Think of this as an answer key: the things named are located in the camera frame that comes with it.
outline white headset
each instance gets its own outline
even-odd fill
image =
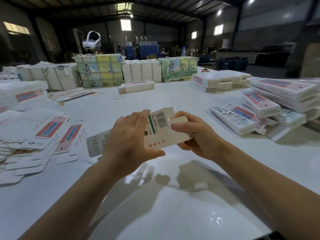
[[[98,32],[95,32],[95,33],[98,34],[99,38],[98,38],[96,41],[94,41],[94,42],[89,41],[89,36],[90,36],[90,34],[91,34],[92,32],[95,32],[95,31],[90,31],[90,32],[88,33],[88,35],[87,35],[87,39],[86,39],[86,40],[83,40],[83,42],[82,42],[82,46],[83,46],[83,48],[85,48],[85,49],[94,50],[94,49],[95,49],[97,46],[99,46],[99,44],[100,44],[101,36],[100,36],[100,34],[99,34]]]

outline ceiling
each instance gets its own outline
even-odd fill
[[[4,0],[30,14],[62,25],[92,24],[129,17],[176,26],[243,0]]]

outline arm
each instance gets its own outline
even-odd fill
[[[99,161],[40,217],[19,240],[72,240],[85,233],[99,205],[113,185],[142,163],[164,156],[162,150],[146,150],[144,130],[150,110],[119,118]]]
[[[186,112],[175,115],[180,116],[189,122],[173,123],[172,129],[194,135],[178,145],[181,149],[217,163],[255,199],[287,240],[320,239],[320,195],[254,160],[202,119]]]

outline water bottle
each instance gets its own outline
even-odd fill
[[[182,47],[181,56],[186,56],[186,47]]]

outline table surface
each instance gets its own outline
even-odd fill
[[[91,118],[88,136],[112,128],[120,116],[172,106],[201,117],[223,139],[320,194],[319,133],[300,127],[278,143],[262,135],[240,138],[209,112],[210,106],[240,97],[241,90],[209,94],[194,89],[190,81],[177,81],[156,83],[154,90],[124,94],[120,100],[114,99],[117,87],[97,90],[103,94],[63,106],[42,98],[24,106]],[[93,219],[102,220],[89,239],[251,240],[272,231],[262,210],[218,165],[177,145],[164,150],[165,157],[144,163],[112,188]],[[75,162],[50,160],[42,173],[0,187],[0,239],[17,239],[96,161],[84,146]]]

